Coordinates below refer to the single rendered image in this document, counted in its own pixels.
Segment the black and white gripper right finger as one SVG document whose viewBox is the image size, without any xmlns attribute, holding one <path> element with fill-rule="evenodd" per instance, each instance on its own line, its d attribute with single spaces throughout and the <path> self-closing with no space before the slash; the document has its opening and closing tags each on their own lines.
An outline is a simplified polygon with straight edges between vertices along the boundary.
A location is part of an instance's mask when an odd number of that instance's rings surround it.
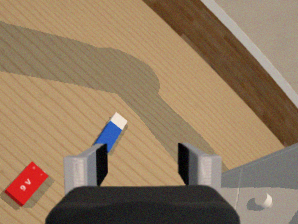
<svg viewBox="0 0 298 224">
<path fill-rule="evenodd" d="M 221 156 L 178 143 L 178 173 L 185 185 L 206 185 L 221 194 Z"/>
</svg>

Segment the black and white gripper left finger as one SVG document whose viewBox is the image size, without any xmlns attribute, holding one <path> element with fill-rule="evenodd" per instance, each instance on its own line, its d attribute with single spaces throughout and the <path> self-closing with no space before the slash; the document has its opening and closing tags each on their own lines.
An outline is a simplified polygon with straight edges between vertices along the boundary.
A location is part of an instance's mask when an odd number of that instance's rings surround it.
<svg viewBox="0 0 298 224">
<path fill-rule="evenodd" d="M 65 195 L 80 186 L 100 186 L 108 174 L 107 143 L 63 158 Z"/>
</svg>

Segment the red nine-volt battery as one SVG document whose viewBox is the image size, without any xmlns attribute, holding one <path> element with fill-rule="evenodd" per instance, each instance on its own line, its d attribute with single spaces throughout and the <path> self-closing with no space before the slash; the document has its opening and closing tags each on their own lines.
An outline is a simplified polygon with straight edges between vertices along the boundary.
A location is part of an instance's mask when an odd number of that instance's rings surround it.
<svg viewBox="0 0 298 224">
<path fill-rule="evenodd" d="M 31 162 L 24 171 L 10 184 L 5 193 L 17 204 L 23 206 L 48 175 L 34 162 Z"/>
</svg>

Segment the blue and white eraser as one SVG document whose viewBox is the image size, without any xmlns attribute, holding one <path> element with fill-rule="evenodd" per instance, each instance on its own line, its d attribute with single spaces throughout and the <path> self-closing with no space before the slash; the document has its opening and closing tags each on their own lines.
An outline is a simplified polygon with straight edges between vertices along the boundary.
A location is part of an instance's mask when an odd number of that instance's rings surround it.
<svg viewBox="0 0 298 224">
<path fill-rule="evenodd" d="M 105 128 L 103 129 L 103 131 L 101 132 L 94 144 L 107 143 L 107 149 L 109 152 L 126 123 L 127 120 L 116 112 L 111 117 L 111 119 L 109 120 L 109 122 L 107 123 L 107 125 L 105 126 Z"/>
</svg>

